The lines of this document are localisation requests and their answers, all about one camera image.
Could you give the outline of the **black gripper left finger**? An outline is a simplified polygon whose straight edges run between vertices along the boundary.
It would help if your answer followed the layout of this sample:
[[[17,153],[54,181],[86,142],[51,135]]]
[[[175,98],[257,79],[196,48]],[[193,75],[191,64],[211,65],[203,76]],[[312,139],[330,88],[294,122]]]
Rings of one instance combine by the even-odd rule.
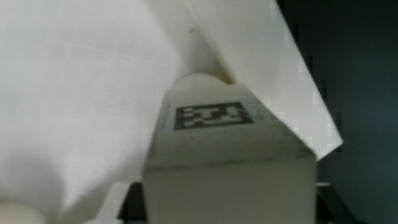
[[[118,220],[123,224],[148,224],[145,187],[141,182],[131,185]]]

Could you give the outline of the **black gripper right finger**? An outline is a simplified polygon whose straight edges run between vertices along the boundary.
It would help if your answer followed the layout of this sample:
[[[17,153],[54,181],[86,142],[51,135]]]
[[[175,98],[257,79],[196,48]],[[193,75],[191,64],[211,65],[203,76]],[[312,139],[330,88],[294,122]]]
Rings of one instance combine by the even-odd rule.
[[[330,183],[317,184],[317,224],[356,224],[356,216]]]

